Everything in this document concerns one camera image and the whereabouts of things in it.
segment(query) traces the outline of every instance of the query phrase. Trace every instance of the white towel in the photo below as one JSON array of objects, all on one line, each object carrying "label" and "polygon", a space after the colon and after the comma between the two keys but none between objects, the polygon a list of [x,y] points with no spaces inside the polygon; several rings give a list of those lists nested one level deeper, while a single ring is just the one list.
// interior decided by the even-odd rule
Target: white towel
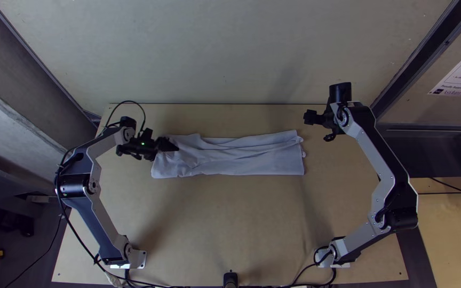
[{"label": "white towel", "polygon": [[296,130],[242,138],[166,135],[179,151],[158,152],[153,178],[199,174],[303,175],[305,157]]}]

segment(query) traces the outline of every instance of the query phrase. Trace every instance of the black cable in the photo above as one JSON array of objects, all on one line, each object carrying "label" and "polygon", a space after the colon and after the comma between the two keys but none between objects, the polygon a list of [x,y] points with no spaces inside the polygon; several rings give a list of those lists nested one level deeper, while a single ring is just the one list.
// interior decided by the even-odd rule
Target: black cable
[{"label": "black cable", "polygon": [[126,269],[125,272],[124,272],[124,278],[125,278],[125,282],[128,284],[128,286],[130,288],[136,288],[134,287],[131,282],[129,282],[129,269]]},{"label": "black cable", "polygon": [[[315,258],[316,256],[316,253],[321,250],[321,249],[327,249],[328,246],[323,246],[323,247],[320,247],[318,249],[316,249],[316,251],[314,251],[314,255],[313,255],[313,259]],[[310,267],[314,267],[314,266],[319,266],[321,263],[323,263],[323,261],[330,255],[332,254],[331,251],[328,251],[322,258],[320,261],[318,262],[314,262],[313,264],[310,264],[310,265],[307,265],[305,266],[299,273],[298,275],[296,275],[295,277],[295,280],[293,280],[293,282],[287,286],[281,286],[280,288],[292,288],[292,287],[297,287],[297,286],[312,286],[312,287],[324,287],[324,286],[327,286],[327,285],[331,285],[333,283],[333,281],[336,279],[336,276],[337,276],[337,271],[335,268],[332,268],[332,278],[326,282],[326,283],[296,283],[296,281],[298,281],[298,279],[300,278],[300,276],[303,274],[303,272],[305,272],[305,270],[307,270],[308,268]]]},{"label": "black cable", "polygon": [[124,104],[124,103],[134,103],[134,104],[138,105],[138,107],[140,107],[142,113],[144,114],[144,120],[143,120],[143,122],[141,122],[140,132],[143,131],[143,130],[144,130],[144,126],[145,126],[145,111],[144,111],[144,109],[142,108],[142,106],[141,106],[140,104],[138,104],[138,103],[136,103],[136,102],[134,102],[134,101],[132,101],[132,100],[125,100],[125,101],[122,101],[122,102],[120,102],[119,104],[117,104],[117,106],[115,106],[115,108],[113,108],[113,111],[109,114],[108,120],[106,120],[106,125],[104,125],[104,127],[108,127],[108,123],[109,123],[109,121],[111,120],[111,118],[112,118],[112,116],[113,116],[113,113],[115,112],[115,110],[116,110],[120,105],[122,105],[122,104]]},{"label": "black cable", "polygon": [[26,271],[28,271],[33,265],[35,265],[37,262],[40,261],[40,259],[42,259],[42,257],[44,257],[50,250],[51,250],[51,247],[53,246],[54,244],[54,240],[56,239],[56,236],[58,235],[58,230],[60,230],[60,224],[61,224],[61,217],[60,217],[60,220],[58,221],[58,226],[56,228],[56,232],[54,233],[54,236],[53,236],[53,240],[51,240],[51,244],[49,244],[49,248],[47,248],[47,251],[44,252],[44,254],[42,254],[42,256],[38,257],[37,260],[35,260],[33,263],[31,263],[28,267],[26,267],[26,269],[24,269],[16,278],[14,278],[12,281],[10,281],[6,286],[5,288],[7,288],[8,286],[12,285],[12,283],[14,283],[15,281],[17,281],[17,279],[19,279]]},{"label": "black cable", "polygon": [[440,183],[440,184],[442,184],[442,185],[444,185],[444,186],[453,188],[453,189],[458,190],[458,191],[460,191],[460,192],[418,193],[419,195],[430,195],[430,194],[437,194],[437,195],[438,195],[438,194],[461,194],[461,189],[460,189],[460,188],[457,188],[457,187],[455,187],[455,186],[453,186],[453,185],[450,185],[450,184],[447,184],[447,183],[445,183],[445,182],[442,182],[442,181],[440,181],[440,180],[438,180],[438,179],[436,179],[436,178],[433,178],[433,177],[429,177],[429,178],[432,179],[432,180],[435,181],[435,182],[438,182],[438,183]]}]

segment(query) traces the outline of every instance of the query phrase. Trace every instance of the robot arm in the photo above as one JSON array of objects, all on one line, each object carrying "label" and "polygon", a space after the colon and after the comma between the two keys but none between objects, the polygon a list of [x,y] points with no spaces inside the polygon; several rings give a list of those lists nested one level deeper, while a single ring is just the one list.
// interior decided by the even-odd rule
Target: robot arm
[{"label": "robot arm", "polygon": [[154,141],[152,130],[134,137],[136,121],[122,117],[119,127],[106,128],[95,139],[77,147],[60,167],[57,194],[67,206],[76,209],[99,243],[99,255],[111,268],[143,268],[147,253],[132,247],[128,238],[117,232],[99,198],[101,166],[96,158],[117,145],[117,155],[129,154],[140,160],[154,159],[158,150],[178,148],[166,138]]},{"label": "robot arm", "polygon": [[332,239],[328,249],[319,250],[315,262],[331,252],[320,267],[349,267],[363,249],[389,234],[417,227],[417,193],[409,182],[408,173],[376,130],[371,109],[351,101],[351,83],[330,86],[324,114],[317,115],[308,110],[304,119],[306,124],[320,124],[332,129],[332,133],[324,138],[327,142],[338,134],[356,139],[379,180],[364,224],[345,237]]}]

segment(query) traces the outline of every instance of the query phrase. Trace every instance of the wall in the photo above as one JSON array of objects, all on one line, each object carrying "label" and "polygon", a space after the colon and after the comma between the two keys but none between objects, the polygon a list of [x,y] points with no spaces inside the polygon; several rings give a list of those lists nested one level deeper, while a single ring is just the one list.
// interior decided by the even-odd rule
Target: wall
[{"label": "wall", "polygon": [[427,95],[460,61],[461,34],[380,121],[461,126],[460,96]]},{"label": "wall", "polygon": [[0,99],[65,148],[93,138],[95,128],[0,20]]},{"label": "wall", "polygon": [[370,104],[450,0],[0,0],[80,105],[325,103],[353,82]]},{"label": "wall", "polygon": [[0,99],[0,158],[52,182],[64,152],[56,141]]}]

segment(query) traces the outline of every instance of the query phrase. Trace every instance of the cardboard surface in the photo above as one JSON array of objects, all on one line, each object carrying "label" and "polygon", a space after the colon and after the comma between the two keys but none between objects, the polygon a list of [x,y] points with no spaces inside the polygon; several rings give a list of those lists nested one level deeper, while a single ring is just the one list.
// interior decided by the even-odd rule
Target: cardboard surface
[{"label": "cardboard surface", "polygon": [[[461,177],[439,178],[461,189]],[[418,192],[452,192],[431,179],[412,179]],[[420,195],[419,230],[439,288],[461,287],[461,194]]]},{"label": "cardboard surface", "polygon": [[[341,135],[332,143],[320,126],[304,125],[307,109],[323,105],[142,105],[154,137],[190,134],[243,137],[296,129],[304,176],[199,175],[152,179],[152,163],[114,149],[98,158],[101,199],[115,227],[148,252],[136,280],[166,285],[221,286],[230,269],[241,285],[285,285],[307,264],[316,248],[328,245],[365,222],[376,174],[355,140]],[[102,123],[112,107],[106,108]],[[121,105],[111,120],[130,116],[141,123],[135,105]],[[76,211],[71,221],[95,254],[98,245]],[[121,270],[112,270],[123,275]],[[329,269],[311,268],[301,282],[326,282]],[[336,283],[407,279],[394,235],[363,251]],[[53,281],[107,284],[67,229]]]}]

